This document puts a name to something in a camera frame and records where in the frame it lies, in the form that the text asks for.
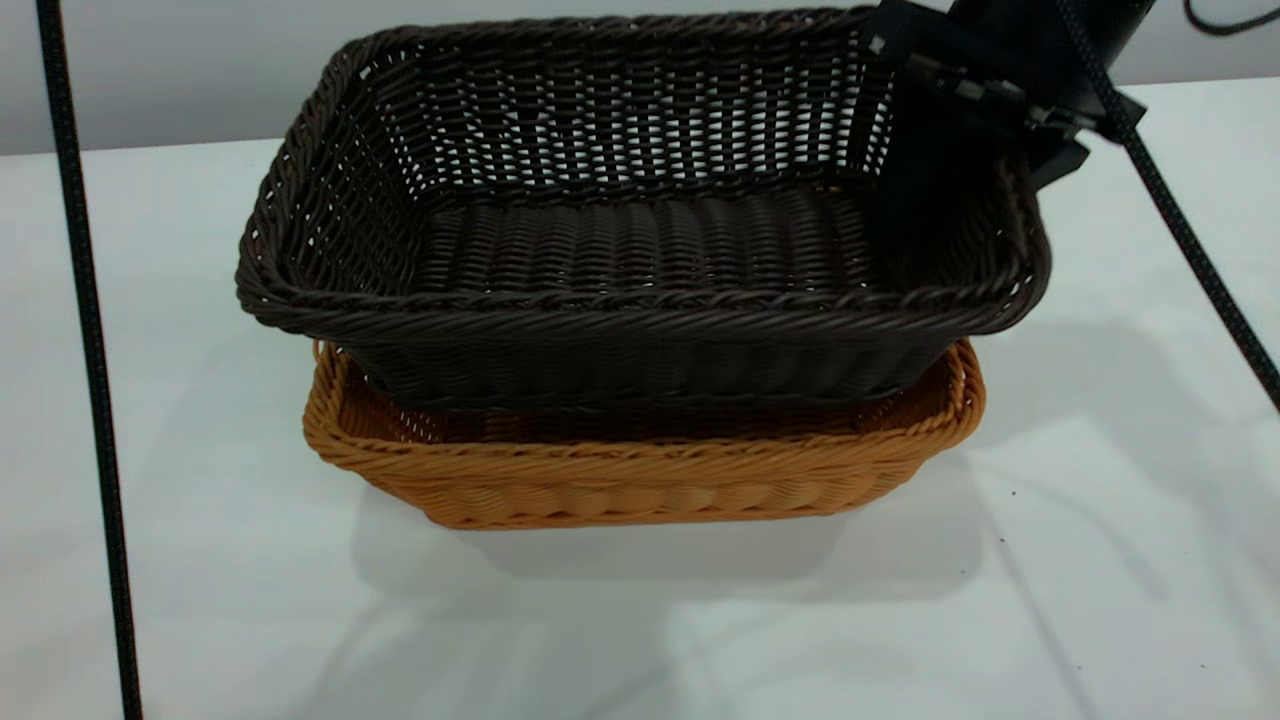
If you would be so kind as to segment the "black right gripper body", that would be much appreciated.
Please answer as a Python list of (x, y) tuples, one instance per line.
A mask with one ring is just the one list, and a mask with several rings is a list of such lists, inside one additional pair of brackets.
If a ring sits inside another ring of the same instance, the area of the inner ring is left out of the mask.
[(946, 12), (882, 1), (868, 18), (868, 47), (893, 73), (913, 68), (980, 88), (1028, 161), (1029, 138), (1079, 141), (1089, 131), (1119, 143), (1123, 126), (1142, 119), (1146, 108), (1126, 95), (1119, 111), (1105, 106), (1073, 37), (1108, 70), (1147, 13), (1144, 1), (955, 1)]

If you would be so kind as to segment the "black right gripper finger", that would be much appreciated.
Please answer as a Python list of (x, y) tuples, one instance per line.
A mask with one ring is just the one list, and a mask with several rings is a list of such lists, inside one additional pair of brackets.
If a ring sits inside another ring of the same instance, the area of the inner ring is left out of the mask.
[(1091, 150), (1076, 140), (1029, 138), (1028, 168), (1036, 192), (1078, 172), (1089, 155)]
[(867, 237), (886, 261), (928, 260), (1002, 210), (1012, 126), (980, 88), (913, 68), (896, 69), (890, 110)]

